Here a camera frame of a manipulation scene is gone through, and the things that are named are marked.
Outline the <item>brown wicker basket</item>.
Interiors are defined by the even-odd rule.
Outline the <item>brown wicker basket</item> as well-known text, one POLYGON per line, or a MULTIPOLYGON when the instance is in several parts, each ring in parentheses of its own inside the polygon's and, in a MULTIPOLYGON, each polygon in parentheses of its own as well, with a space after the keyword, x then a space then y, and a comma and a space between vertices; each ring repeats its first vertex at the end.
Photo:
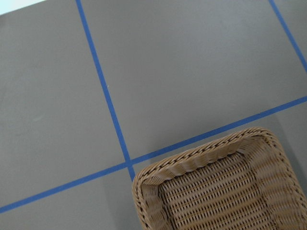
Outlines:
POLYGON ((144 230, 304 230, 307 199, 278 138, 251 127, 142 169, 144 230))

